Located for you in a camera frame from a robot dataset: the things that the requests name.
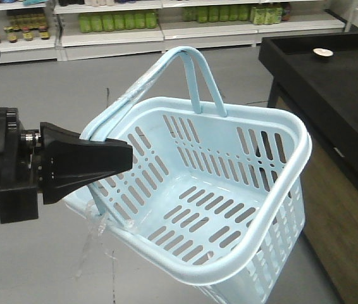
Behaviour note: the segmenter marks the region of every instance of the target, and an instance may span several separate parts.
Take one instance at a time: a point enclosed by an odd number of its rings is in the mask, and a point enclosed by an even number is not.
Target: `floor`
[[[258,47],[203,53],[224,102],[266,105],[271,75],[257,59]],[[47,121],[81,132],[160,56],[2,65],[0,106],[17,107],[26,129],[37,129],[39,122]],[[209,99],[202,83],[200,90],[201,98]],[[149,96],[188,96],[180,60],[173,62]],[[0,225],[0,304],[213,303],[113,236],[88,242],[88,223],[63,202],[40,204],[39,214],[39,220]],[[340,303],[303,236],[268,303]]]

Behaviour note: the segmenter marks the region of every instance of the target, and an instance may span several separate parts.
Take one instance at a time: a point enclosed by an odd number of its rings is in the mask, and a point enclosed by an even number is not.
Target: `light blue plastic basket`
[[[137,103],[178,56],[191,100]],[[192,59],[214,103],[199,101]],[[92,216],[108,212],[114,235],[217,303],[264,303],[304,225],[304,124],[286,111],[224,106],[200,52],[177,47],[82,133],[107,137],[133,146],[132,170],[75,191],[68,206],[85,216],[94,200]]]

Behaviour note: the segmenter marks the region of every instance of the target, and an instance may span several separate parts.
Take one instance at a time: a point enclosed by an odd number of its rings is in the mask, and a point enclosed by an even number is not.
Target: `white shelf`
[[[161,23],[165,39],[186,39],[196,37],[217,37],[257,33],[257,25],[250,22],[168,22]]]
[[[162,0],[163,8],[184,8],[187,6],[206,6],[224,4],[258,3],[259,0]]]
[[[101,11],[131,11],[151,10],[162,8],[160,0],[141,0],[135,3],[115,3],[112,6],[89,6],[84,4],[72,4],[67,6],[56,5],[54,14],[95,13]]]
[[[94,46],[102,44],[129,44],[163,41],[159,27],[144,28],[141,30],[115,30],[113,32],[81,33],[78,27],[64,28],[61,37],[61,45],[69,46]]]
[[[345,26],[343,22],[332,17],[325,12],[317,12],[304,15],[292,15],[289,21],[279,24],[260,25],[259,33],[269,32],[287,32],[293,30],[322,30],[322,29],[342,29]]]
[[[43,8],[46,6],[46,3],[37,3],[33,5],[24,6],[22,2],[14,2],[14,3],[0,3],[0,11],[8,11],[8,10],[19,10],[21,8]]]

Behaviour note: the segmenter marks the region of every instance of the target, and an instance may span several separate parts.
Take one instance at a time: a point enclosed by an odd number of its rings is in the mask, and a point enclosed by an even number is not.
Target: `robotic arm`
[[[59,201],[91,182],[132,168],[125,141],[85,141],[47,122],[25,130],[16,108],[0,108],[0,221],[38,218],[37,193],[44,204]]]

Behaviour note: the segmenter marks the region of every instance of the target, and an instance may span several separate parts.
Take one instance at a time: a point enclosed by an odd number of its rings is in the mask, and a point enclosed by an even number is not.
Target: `small bowl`
[[[314,52],[316,57],[321,58],[321,59],[328,59],[333,56],[333,51],[331,51],[330,49],[323,49],[323,48],[317,47],[317,48],[313,49],[312,51]]]

